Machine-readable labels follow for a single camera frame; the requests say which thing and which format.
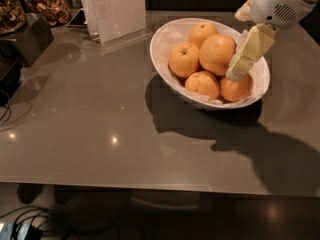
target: paper stand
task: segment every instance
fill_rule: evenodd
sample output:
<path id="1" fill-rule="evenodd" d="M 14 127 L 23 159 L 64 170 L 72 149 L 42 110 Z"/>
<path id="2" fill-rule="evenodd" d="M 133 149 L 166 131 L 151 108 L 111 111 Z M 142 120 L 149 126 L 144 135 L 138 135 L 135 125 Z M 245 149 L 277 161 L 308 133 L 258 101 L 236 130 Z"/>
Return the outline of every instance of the paper stand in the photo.
<path id="1" fill-rule="evenodd" d="M 81 0 L 91 38 L 107 50 L 149 37 L 145 0 Z"/>

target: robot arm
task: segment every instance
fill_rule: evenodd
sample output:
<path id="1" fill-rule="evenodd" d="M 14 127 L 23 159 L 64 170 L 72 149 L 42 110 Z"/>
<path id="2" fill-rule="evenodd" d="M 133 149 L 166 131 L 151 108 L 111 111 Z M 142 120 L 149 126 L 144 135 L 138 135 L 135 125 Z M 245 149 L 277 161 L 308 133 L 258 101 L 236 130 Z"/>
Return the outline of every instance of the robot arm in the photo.
<path id="1" fill-rule="evenodd" d="M 227 78 L 239 81 L 272 47 L 275 34 L 306 17 L 319 0 L 248 0 L 236 13 L 240 21 L 257 25 L 240 37 Z"/>

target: bowl of oranges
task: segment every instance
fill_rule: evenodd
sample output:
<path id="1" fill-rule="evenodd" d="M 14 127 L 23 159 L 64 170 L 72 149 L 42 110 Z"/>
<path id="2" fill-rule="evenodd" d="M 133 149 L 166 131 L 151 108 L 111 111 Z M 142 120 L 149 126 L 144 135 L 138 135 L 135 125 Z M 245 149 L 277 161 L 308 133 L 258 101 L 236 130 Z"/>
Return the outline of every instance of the bowl of oranges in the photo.
<path id="1" fill-rule="evenodd" d="M 219 22 L 184 18 L 160 27 L 150 43 L 154 67 L 183 100 L 208 111 L 246 107 L 270 84 L 264 57 L 240 81 L 225 74 L 241 34 Z"/>

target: nuts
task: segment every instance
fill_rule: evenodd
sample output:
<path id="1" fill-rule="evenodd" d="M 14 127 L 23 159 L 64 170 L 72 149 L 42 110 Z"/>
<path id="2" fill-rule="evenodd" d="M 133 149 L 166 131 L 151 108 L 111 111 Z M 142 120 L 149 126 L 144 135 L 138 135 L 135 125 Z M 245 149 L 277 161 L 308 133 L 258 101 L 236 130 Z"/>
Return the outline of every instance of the nuts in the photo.
<path id="1" fill-rule="evenodd" d="M 19 0 L 0 0 L 0 35 L 14 32 L 26 23 Z"/>
<path id="2" fill-rule="evenodd" d="M 70 9 L 66 0 L 35 0 L 25 2 L 31 12 L 43 13 L 51 27 L 65 24 L 70 18 Z"/>

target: bowl rim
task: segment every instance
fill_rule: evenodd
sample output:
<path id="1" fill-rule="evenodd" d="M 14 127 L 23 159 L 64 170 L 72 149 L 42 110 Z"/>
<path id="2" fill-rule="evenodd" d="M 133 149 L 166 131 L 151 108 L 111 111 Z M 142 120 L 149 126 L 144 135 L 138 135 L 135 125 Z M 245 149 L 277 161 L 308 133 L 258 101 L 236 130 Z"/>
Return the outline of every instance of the bowl rim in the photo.
<path id="1" fill-rule="evenodd" d="M 209 111 L 209 110 L 230 110 L 230 109 L 238 109 L 238 108 L 247 107 L 247 106 L 250 106 L 253 103 L 257 102 L 259 99 L 261 99 L 266 94 L 266 92 L 268 91 L 269 86 L 270 86 L 270 70 L 269 70 L 269 65 L 268 65 L 268 63 L 267 63 L 267 61 L 266 61 L 264 56 L 261 58 L 261 60 L 262 60 L 262 63 L 264 65 L 266 65 L 266 67 L 267 67 L 267 70 L 265 70 L 267 72 L 267 74 L 266 74 L 266 76 L 264 76 L 265 77 L 264 81 L 265 81 L 266 85 L 265 85 L 265 87 L 263 89 L 264 90 L 263 94 L 260 95 L 260 96 L 257 96 L 257 97 L 253 97 L 252 101 L 250 101 L 250 102 L 241 103 L 236 107 L 223 107 L 223 105 L 219 106 L 219 105 L 211 104 L 211 103 L 204 102 L 204 101 L 201 101 L 201 100 L 197 100 L 195 97 L 191 97 L 190 95 L 187 95 L 187 94 L 185 94 L 183 92 L 179 92 L 178 90 L 176 90 L 169 83 L 168 79 L 166 79 L 166 77 L 163 75 L 163 73 L 156 66 L 157 64 L 156 64 L 155 59 L 153 57 L 153 54 L 154 54 L 153 53 L 153 47 L 154 47 L 155 39 L 157 38 L 157 36 L 159 35 L 159 33 L 163 29 L 168 27 L 168 25 L 172 25 L 172 24 L 180 22 L 180 21 L 195 21 L 195 23 L 196 23 L 196 21 L 199 21 L 199 22 L 200 21 L 208 21 L 208 22 L 214 23 L 216 26 L 220 25 L 220 27 L 222 27 L 222 28 L 227 28 L 228 30 L 233 31 L 235 33 L 235 35 L 237 35 L 237 37 L 240 37 L 240 35 L 241 35 L 241 33 L 238 32 L 237 30 L 233 29 L 230 26 L 224 25 L 224 24 L 222 24 L 220 22 L 217 22 L 217 21 L 214 21 L 214 20 L 209 20 L 209 19 L 204 19 L 204 18 L 194 18 L 194 17 L 187 17 L 187 18 L 180 18 L 180 19 L 172 20 L 172 21 L 167 22 L 166 24 L 162 25 L 160 28 L 158 28 L 157 31 L 152 36 L 152 39 L 151 39 L 151 42 L 150 42 L 150 57 L 151 57 L 153 66 L 157 70 L 157 73 L 161 76 L 162 80 L 164 80 L 164 82 L 170 87 L 170 89 L 176 95 L 181 96 L 181 98 L 183 98 L 184 100 L 187 100 L 190 104 L 192 104 L 193 106 L 197 107 L 198 109 L 205 109 L 205 110 Z"/>

